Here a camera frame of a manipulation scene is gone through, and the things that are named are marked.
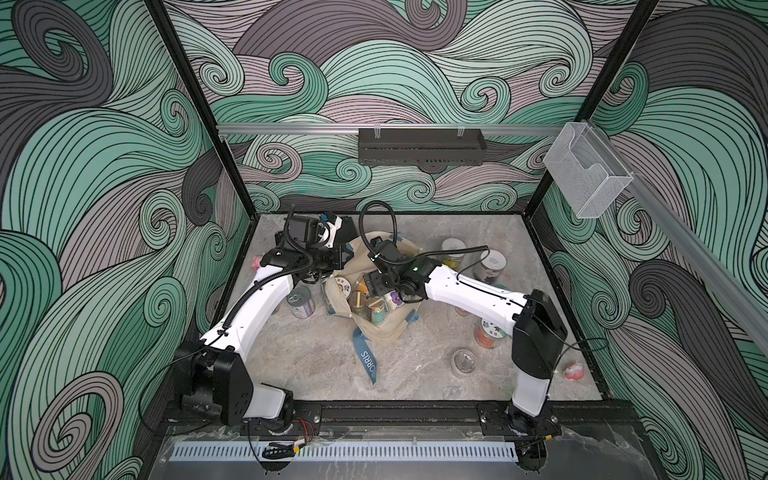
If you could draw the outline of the purple flower label jar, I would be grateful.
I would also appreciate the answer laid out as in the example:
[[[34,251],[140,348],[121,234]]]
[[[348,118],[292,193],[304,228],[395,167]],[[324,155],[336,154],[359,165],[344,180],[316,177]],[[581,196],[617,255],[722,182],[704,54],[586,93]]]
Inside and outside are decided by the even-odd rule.
[[[399,293],[395,290],[385,293],[383,300],[388,312],[393,312],[405,304]]]

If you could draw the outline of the cream canvas tote bag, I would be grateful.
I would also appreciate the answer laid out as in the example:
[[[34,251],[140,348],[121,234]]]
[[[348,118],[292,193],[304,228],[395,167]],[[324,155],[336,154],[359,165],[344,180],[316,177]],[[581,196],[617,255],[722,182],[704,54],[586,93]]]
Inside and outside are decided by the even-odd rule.
[[[357,237],[349,246],[354,253],[353,258],[347,261],[343,270],[334,271],[323,281],[321,292],[331,315],[349,318],[354,322],[351,339],[356,356],[370,382],[375,383],[378,365],[371,345],[397,340],[408,325],[420,319],[420,305],[405,302],[397,310],[388,312],[383,297],[370,296],[365,284],[365,274],[377,269],[368,258],[363,239]],[[350,282],[352,292],[348,298],[337,287],[337,276]]]

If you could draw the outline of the purple yellow label seed can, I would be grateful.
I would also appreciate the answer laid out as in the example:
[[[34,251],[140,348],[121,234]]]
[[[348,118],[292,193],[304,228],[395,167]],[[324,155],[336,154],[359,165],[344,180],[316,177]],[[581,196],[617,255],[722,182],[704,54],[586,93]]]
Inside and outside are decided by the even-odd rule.
[[[304,285],[293,288],[287,295],[286,302],[293,316],[299,319],[310,318],[316,309],[311,291]]]

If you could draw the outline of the clear small seed jar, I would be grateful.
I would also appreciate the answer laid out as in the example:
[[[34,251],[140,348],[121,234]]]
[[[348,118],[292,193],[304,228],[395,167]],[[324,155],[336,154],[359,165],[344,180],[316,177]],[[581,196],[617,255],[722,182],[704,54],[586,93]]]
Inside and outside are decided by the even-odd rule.
[[[470,377],[476,371],[476,356],[472,351],[468,349],[457,349],[452,353],[450,357],[450,367],[452,374],[456,378],[463,379]]]

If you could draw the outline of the green lid seed jar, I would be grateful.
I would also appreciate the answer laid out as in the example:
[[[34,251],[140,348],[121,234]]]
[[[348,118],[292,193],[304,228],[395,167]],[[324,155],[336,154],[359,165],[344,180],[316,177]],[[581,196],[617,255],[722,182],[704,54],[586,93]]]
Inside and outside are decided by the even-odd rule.
[[[476,343],[487,350],[492,350],[502,345],[507,339],[506,332],[486,319],[480,319],[474,330]]]

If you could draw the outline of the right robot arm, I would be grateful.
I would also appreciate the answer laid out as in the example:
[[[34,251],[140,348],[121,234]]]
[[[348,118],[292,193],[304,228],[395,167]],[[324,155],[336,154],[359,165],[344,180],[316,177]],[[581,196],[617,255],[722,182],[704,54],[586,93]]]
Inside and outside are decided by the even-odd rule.
[[[392,223],[391,237],[369,238],[365,216],[373,207],[383,208]],[[542,416],[556,367],[569,350],[594,352],[607,347],[596,337],[570,342],[556,307],[540,290],[513,292],[465,276],[437,260],[447,250],[408,256],[397,246],[397,219],[392,207],[370,201],[358,216],[360,238],[376,268],[372,289],[395,291],[403,301],[432,300],[458,307],[499,328],[511,338],[512,362],[518,370],[512,412],[527,419]]]

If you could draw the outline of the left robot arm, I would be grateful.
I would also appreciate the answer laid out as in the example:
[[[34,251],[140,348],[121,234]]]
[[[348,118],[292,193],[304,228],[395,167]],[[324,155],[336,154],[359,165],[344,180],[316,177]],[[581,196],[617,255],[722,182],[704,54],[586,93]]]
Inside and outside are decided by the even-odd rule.
[[[349,243],[356,237],[354,221],[347,215],[288,214],[251,285],[221,321],[200,339],[183,342],[159,371],[171,374],[174,406],[227,426],[256,418],[289,422],[289,392],[255,383],[246,360],[281,302],[301,283],[316,283],[342,269],[354,256]]]

